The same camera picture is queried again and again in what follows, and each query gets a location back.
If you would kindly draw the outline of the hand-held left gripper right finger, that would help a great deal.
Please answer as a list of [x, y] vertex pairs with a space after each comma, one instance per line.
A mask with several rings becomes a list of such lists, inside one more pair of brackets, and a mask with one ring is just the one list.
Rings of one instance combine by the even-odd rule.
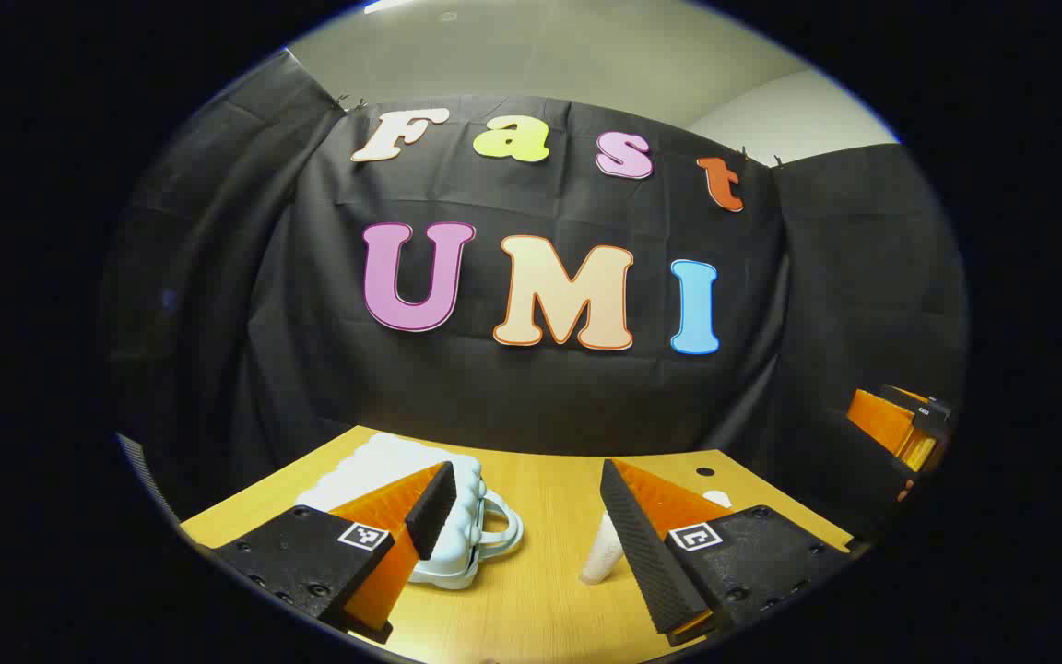
[[766, 622], [856, 559], [769, 505], [730, 509], [623, 459], [604, 462], [601, 497], [671, 646]]

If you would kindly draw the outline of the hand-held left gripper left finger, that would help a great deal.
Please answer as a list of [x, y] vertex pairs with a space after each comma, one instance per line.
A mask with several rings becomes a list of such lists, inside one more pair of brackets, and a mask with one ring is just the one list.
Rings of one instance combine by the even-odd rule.
[[325, 629], [386, 643], [410, 572], [429, 559], [456, 497], [440, 462], [346, 507], [295, 504], [313, 464], [296, 462], [195, 517], [195, 550]]

